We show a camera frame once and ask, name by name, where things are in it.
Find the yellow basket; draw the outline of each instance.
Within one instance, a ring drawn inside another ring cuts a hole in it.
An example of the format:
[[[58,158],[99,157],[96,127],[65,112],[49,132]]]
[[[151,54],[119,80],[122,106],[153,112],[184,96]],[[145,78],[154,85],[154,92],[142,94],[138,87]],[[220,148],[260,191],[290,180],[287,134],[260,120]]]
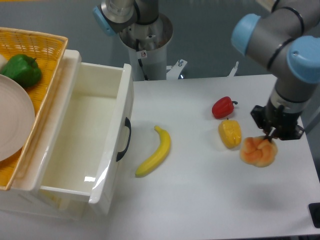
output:
[[[0,190],[9,190],[17,172],[23,165],[30,142],[45,114],[50,93],[56,87],[55,74],[64,55],[68,39],[43,32],[0,27],[0,54],[7,60],[16,54],[36,58],[42,78],[35,86],[27,88],[35,111],[35,121],[24,146],[14,155],[0,161]]]

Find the open drawer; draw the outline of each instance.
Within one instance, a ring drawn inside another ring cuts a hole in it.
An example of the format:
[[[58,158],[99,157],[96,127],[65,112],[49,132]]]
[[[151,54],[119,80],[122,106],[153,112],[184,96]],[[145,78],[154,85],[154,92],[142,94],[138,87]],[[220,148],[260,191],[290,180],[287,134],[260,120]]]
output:
[[[65,100],[52,101],[25,174],[14,182],[13,191],[71,217],[79,215],[85,204],[107,214],[118,160],[131,137],[131,66],[80,63],[73,70],[74,79],[61,78],[65,81],[59,87],[65,93],[60,97]],[[63,85],[70,87],[69,93]],[[54,109],[64,110],[56,116],[51,113]]]

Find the black handle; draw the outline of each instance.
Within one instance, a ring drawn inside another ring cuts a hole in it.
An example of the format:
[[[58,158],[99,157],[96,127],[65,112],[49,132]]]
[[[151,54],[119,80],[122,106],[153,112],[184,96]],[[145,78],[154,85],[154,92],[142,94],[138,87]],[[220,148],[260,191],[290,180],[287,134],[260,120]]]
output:
[[[125,118],[125,121],[124,121],[124,125],[129,129],[129,138],[128,138],[128,142],[126,144],[126,147],[123,151],[120,151],[118,152],[118,154],[116,155],[116,162],[120,161],[124,155],[126,154],[126,152],[128,151],[128,147],[129,147],[129,144],[130,144],[130,139],[131,139],[131,123],[130,123],[130,120],[129,118]]]

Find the banana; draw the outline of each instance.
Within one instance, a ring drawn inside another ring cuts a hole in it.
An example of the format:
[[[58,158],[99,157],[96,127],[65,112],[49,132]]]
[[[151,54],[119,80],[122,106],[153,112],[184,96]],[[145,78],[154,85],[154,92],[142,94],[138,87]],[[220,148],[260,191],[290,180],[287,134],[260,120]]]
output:
[[[151,173],[166,159],[169,154],[171,146],[169,133],[159,126],[154,126],[154,130],[160,136],[160,145],[157,150],[137,168],[135,171],[136,178],[142,178]]]

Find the gray wall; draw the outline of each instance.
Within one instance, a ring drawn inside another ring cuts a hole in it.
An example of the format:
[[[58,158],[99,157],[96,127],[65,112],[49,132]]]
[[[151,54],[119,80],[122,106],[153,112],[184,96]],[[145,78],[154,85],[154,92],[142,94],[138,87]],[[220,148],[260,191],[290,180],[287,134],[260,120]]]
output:
[[[100,2],[0,2],[0,26],[66,36],[69,38],[68,49],[78,50],[83,62],[122,67],[129,63],[125,47],[118,37],[104,35],[92,15],[92,8]],[[173,39],[167,49],[167,64],[173,65],[178,59],[188,61],[187,78],[227,76],[236,61],[239,61],[238,75],[268,73],[240,55],[230,42],[233,28],[244,15],[255,13],[264,17],[268,14],[254,0],[159,0],[159,9],[174,27]],[[320,37],[320,26],[309,33]],[[318,108],[319,96],[320,88],[302,115],[304,122]],[[308,140],[315,165],[320,170],[319,134],[318,125]]]

